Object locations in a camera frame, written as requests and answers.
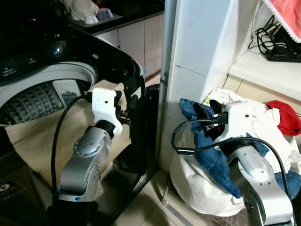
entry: washing machine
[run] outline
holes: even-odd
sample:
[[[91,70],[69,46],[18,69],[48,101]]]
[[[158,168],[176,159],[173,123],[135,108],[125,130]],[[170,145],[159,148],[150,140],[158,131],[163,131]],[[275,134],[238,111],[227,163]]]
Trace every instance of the washing machine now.
[[[32,186],[32,172],[14,151],[5,127],[63,109],[103,79],[122,82],[128,103],[140,89],[128,151],[137,159],[138,181],[146,167],[143,70],[120,49],[70,27],[59,0],[11,2],[6,9],[19,17],[0,21],[0,224],[40,225],[46,213]]]

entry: kitchen counter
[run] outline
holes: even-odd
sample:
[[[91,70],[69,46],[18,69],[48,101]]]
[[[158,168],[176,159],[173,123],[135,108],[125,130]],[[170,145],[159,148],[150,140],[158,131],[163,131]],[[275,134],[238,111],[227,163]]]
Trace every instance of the kitchen counter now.
[[[118,17],[87,25],[69,18],[70,26],[87,33],[99,35],[164,13],[165,4],[159,0],[113,0],[105,4]]]

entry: white shelf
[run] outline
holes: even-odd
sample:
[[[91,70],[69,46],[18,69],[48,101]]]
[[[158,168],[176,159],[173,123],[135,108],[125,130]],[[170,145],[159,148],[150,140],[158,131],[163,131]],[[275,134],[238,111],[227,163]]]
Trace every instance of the white shelf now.
[[[229,74],[301,101],[301,63],[270,62],[247,51]]]

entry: washing machine door opening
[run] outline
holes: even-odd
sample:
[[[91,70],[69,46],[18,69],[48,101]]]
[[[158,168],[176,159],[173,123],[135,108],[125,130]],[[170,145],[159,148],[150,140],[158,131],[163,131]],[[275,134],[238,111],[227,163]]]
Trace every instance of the washing machine door opening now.
[[[0,124],[14,125],[55,113],[96,81],[97,71],[81,62],[62,62],[22,76],[0,86]]]

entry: pink towel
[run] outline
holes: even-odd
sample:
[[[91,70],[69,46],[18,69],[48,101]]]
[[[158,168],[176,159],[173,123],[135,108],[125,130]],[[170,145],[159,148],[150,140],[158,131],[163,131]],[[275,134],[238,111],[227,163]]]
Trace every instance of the pink towel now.
[[[263,0],[295,42],[301,42],[301,0]]]

